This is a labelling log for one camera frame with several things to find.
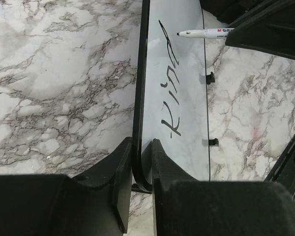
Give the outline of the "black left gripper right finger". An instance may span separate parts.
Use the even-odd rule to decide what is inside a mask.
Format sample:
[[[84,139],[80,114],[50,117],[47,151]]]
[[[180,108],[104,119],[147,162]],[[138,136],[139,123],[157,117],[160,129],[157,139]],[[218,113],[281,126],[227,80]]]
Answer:
[[[156,236],[295,236],[295,203],[270,181],[198,181],[151,144]]]

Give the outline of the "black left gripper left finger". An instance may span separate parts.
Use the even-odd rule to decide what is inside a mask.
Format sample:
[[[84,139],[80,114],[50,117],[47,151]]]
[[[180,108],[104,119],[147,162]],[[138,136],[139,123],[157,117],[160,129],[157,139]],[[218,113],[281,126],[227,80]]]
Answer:
[[[131,195],[131,138],[75,177],[0,175],[0,236],[121,236]]]

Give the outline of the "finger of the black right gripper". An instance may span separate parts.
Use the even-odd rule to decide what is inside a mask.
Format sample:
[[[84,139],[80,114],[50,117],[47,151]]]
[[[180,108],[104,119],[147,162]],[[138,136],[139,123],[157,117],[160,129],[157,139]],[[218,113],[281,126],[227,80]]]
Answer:
[[[295,60],[295,0],[265,0],[230,28],[227,46]]]

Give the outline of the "silver whiteboard marker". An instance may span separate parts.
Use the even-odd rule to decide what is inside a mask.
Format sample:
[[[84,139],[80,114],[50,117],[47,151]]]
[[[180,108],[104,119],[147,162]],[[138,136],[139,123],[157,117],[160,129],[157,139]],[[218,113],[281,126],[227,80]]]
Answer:
[[[177,36],[185,38],[224,39],[234,28],[186,30],[177,33]]]

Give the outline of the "white framed whiteboard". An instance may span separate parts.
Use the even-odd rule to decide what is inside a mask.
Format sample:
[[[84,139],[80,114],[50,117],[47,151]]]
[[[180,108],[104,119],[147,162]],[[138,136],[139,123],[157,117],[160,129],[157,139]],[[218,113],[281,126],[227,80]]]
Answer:
[[[177,35],[203,28],[198,0],[142,2],[132,171],[144,191],[152,190],[154,139],[193,178],[210,179],[205,40]]]

